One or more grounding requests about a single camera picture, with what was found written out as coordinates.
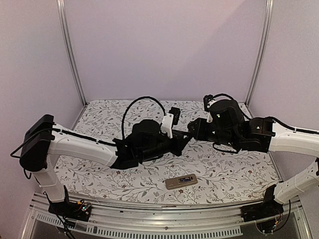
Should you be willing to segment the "white remote control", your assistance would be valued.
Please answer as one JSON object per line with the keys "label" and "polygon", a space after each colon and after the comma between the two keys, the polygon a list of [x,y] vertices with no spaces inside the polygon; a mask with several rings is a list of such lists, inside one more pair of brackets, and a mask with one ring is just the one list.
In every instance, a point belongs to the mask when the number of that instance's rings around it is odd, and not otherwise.
{"label": "white remote control", "polygon": [[165,187],[168,190],[173,190],[177,188],[195,185],[197,183],[198,183],[197,177],[194,174],[189,174],[185,176],[166,179]]}

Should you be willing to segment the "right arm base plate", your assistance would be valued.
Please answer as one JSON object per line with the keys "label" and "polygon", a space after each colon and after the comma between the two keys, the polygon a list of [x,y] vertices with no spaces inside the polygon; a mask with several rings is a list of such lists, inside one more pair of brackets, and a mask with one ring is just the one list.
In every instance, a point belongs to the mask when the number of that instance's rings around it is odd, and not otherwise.
{"label": "right arm base plate", "polygon": [[282,214],[284,209],[282,204],[271,201],[243,206],[240,211],[244,222],[250,222]]}

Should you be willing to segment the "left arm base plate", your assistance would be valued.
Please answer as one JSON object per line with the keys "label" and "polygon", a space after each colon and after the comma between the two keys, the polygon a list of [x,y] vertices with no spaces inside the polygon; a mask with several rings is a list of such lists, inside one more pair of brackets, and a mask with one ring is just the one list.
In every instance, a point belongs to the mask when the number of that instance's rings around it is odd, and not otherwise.
{"label": "left arm base plate", "polygon": [[69,201],[59,203],[53,203],[49,201],[48,211],[52,214],[67,219],[87,222],[91,216],[92,205],[84,201],[80,202],[79,204]]}

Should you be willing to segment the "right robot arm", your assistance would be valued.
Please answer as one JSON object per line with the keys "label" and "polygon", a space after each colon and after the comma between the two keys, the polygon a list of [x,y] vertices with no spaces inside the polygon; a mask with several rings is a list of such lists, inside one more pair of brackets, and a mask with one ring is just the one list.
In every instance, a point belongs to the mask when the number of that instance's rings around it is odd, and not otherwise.
{"label": "right robot arm", "polygon": [[284,124],[275,117],[248,119],[234,99],[204,98],[207,118],[198,118],[187,126],[193,138],[210,141],[213,145],[227,145],[231,153],[239,151],[292,152],[310,155],[316,160],[305,170],[279,184],[268,187],[261,203],[243,207],[242,213],[259,213],[268,217],[282,213],[282,205],[291,198],[319,184],[319,133]]}

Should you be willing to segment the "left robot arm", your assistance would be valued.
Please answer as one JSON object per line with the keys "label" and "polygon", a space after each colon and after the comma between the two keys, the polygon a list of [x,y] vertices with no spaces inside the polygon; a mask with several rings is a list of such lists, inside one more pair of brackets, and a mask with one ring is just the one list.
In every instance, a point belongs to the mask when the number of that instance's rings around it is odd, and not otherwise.
{"label": "left robot arm", "polygon": [[133,126],[127,137],[107,142],[65,128],[55,123],[52,115],[44,115],[25,133],[23,143],[10,156],[19,159],[21,167],[34,175],[56,210],[70,216],[74,205],[56,176],[51,155],[85,159],[117,170],[135,168],[166,153],[181,156],[192,136],[174,130],[174,123],[171,114],[164,116],[162,123],[144,119]]}

